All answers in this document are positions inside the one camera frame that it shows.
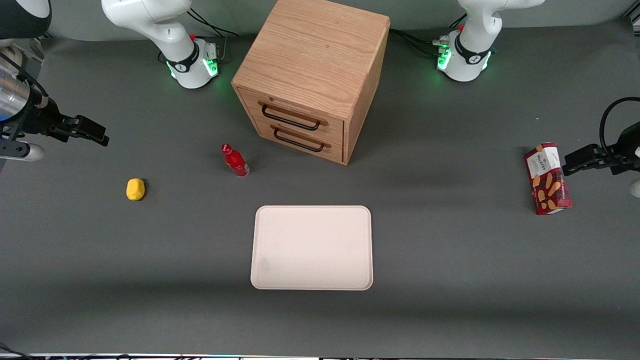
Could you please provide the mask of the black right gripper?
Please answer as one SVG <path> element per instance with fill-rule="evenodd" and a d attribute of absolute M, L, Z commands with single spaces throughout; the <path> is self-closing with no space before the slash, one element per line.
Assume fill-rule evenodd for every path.
<path fill-rule="evenodd" d="M 54 100 L 39 92 L 32 92 L 25 107 L 10 118 L 10 139 L 20 138 L 21 133 L 27 133 L 52 137 L 61 142 L 67 142 L 71 137 L 108 146 L 110 138 L 104 126 L 82 115 L 77 115 L 71 126 L 67 122 L 70 119 L 60 112 Z"/>

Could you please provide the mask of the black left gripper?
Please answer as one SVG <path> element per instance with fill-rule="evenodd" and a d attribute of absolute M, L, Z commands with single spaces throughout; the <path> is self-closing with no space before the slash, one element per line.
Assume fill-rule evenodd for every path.
<path fill-rule="evenodd" d="M 589 144 L 565 155 L 565 165 L 563 165 L 563 176 L 569 177 L 573 174 L 586 170 L 600 170 L 610 167 L 611 174 L 626 173 L 627 171 L 640 171 L 640 123 L 637 122 L 621 132 L 617 142 L 606 146 L 612 156 L 610 157 L 601 146 Z"/>

